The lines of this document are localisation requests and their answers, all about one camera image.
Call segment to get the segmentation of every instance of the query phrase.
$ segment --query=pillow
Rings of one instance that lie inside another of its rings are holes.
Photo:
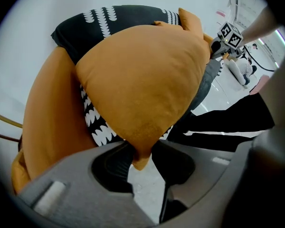
[[[25,164],[23,149],[21,149],[11,165],[11,181],[16,194],[30,182],[29,173]]]
[[[162,27],[168,27],[168,28],[171,28],[171,29],[183,30],[182,26],[180,26],[180,25],[171,25],[171,24],[168,24],[168,23],[163,22],[163,21],[154,21],[154,24],[156,26],[162,26]]]
[[[184,30],[194,33],[197,37],[203,39],[203,30],[200,19],[182,8],[179,8],[181,26]]]
[[[177,13],[143,5],[95,8],[71,17],[52,33],[58,46],[76,64],[92,47],[109,35],[137,25],[152,25],[155,20],[179,24]]]
[[[25,107],[22,149],[31,179],[73,153],[96,147],[88,132],[75,65],[64,48],[47,58]]]
[[[211,42],[213,41],[213,38],[204,34],[204,41],[206,41],[209,45],[209,51],[210,51],[210,54],[212,53],[212,49],[211,49]]]
[[[76,65],[95,109],[137,150],[137,169],[188,109],[209,56],[207,42],[194,33],[142,25],[101,41]]]

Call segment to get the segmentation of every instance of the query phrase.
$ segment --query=black fabric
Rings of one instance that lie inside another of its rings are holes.
[[[152,160],[168,186],[184,184],[195,170],[194,160],[188,154],[160,141],[152,148]]]
[[[76,64],[105,38],[104,35],[137,25],[152,25],[155,20],[180,25],[177,13],[149,6],[122,5],[93,9],[71,17],[59,24],[51,36]]]
[[[170,132],[255,132],[274,126],[270,112],[259,93],[248,95],[227,110],[211,111],[195,116],[190,113],[178,122]]]

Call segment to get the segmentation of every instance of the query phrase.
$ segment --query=leg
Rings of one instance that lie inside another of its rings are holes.
[[[179,121],[182,121],[188,114],[191,113],[192,110],[198,107],[200,103],[202,103],[202,101],[206,98],[206,96],[210,91],[211,83],[218,74],[219,69],[220,69],[220,63],[217,60],[212,59],[209,61],[209,63],[206,66],[206,70],[204,72],[201,83],[199,85],[199,89],[195,97],[193,98],[192,102],[190,103],[187,111],[184,113],[184,115],[181,117]]]
[[[245,79],[245,85],[248,85],[250,83],[250,79],[246,77],[246,75],[243,75],[244,79]]]
[[[171,130],[174,132],[254,132],[274,126],[270,112],[259,93],[240,99],[227,110],[212,111],[200,116],[192,113],[179,121]]]

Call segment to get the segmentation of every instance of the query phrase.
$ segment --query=white scalloped pattern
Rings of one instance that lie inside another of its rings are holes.
[[[113,6],[106,7],[105,9],[106,9],[106,11],[108,13],[109,19],[111,21],[116,21],[117,17],[116,17],[115,10],[114,10]]]
[[[174,15],[175,15],[175,24],[178,25],[179,24],[179,15],[177,13],[174,13]]]
[[[97,20],[99,22],[99,26],[103,33],[104,38],[109,37],[111,34],[110,34],[110,30],[109,30],[103,9],[102,8],[96,9],[95,13],[96,13]]]
[[[174,12],[170,12],[172,15],[172,24],[175,25],[175,13]]]
[[[84,17],[85,17],[85,21],[87,23],[93,23],[94,22],[94,17],[93,17],[93,14],[92,14],[92,11],[88,11],[86,13],[83,13]]]
[[[95,133],[92,133],[92,137],[95,140],[96,144],[98,146],[102,146],[107,144],[107,142],[110,142],[112,140],[112,136],[116,137],[116,133],[110,128],[108,123],[105,123],[106,126],[101,125],[100,130],[96,129]]]
[[[167,15],[168,15],[168,24],[172,24],[172,20],[171,20],[171,12],[169,10],[167,11]]]

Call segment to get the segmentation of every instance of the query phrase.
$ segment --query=black patterned cushion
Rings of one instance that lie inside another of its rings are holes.
[[[149,6],[122,5],[93,9],[71,17],[59,24],[51,36],[76,64],[104,38],[136,25],[152,25],[155,20],[180,25],[177,13]]]

